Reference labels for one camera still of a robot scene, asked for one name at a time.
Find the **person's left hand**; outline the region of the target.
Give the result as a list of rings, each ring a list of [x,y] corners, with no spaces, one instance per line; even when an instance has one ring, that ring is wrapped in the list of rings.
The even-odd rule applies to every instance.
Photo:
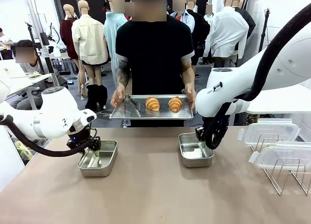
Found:
[[[191,109],[195,108],[196,91],[193,83],[185,84],[185,93],[190,103]]]

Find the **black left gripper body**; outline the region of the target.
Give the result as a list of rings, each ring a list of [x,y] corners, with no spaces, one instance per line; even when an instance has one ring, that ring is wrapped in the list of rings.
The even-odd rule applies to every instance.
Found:
[[[80,148],[85,151],[87,148],[92,151],[99,151],[101,148],[101,139],[97,136],[97,129],[85,127],[76,134],[69,135],[67,146],[70,149]]]

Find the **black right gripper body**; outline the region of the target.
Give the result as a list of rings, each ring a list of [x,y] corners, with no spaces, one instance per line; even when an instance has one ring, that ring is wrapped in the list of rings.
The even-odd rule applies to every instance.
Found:
[[[206,128],[203,126],[195,128],[196,137],[200,142],[206,142]]]

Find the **person's right hand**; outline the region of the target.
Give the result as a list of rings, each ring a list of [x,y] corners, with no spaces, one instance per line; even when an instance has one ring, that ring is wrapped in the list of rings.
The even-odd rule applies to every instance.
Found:
[[[124,85],[118,85],[116,90],[114,91],[111,99],[111,105],[116,108],[118,104],[123,100],[125,97],[125,86]]]

